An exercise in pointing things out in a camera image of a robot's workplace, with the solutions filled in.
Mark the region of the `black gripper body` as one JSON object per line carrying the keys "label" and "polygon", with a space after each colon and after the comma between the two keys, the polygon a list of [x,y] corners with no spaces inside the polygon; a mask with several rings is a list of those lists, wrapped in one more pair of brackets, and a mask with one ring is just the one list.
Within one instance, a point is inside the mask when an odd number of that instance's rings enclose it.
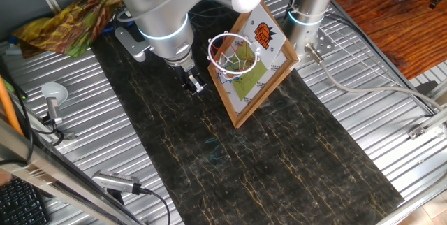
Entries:
{"label": "black gripper body", "polygon": [[195,87],[195,82],[200,83],[199,72],[195,66],[190,68],[188,71],[185,71],[181,66],[175,66],[173,70],[176,78],[183,87]]}

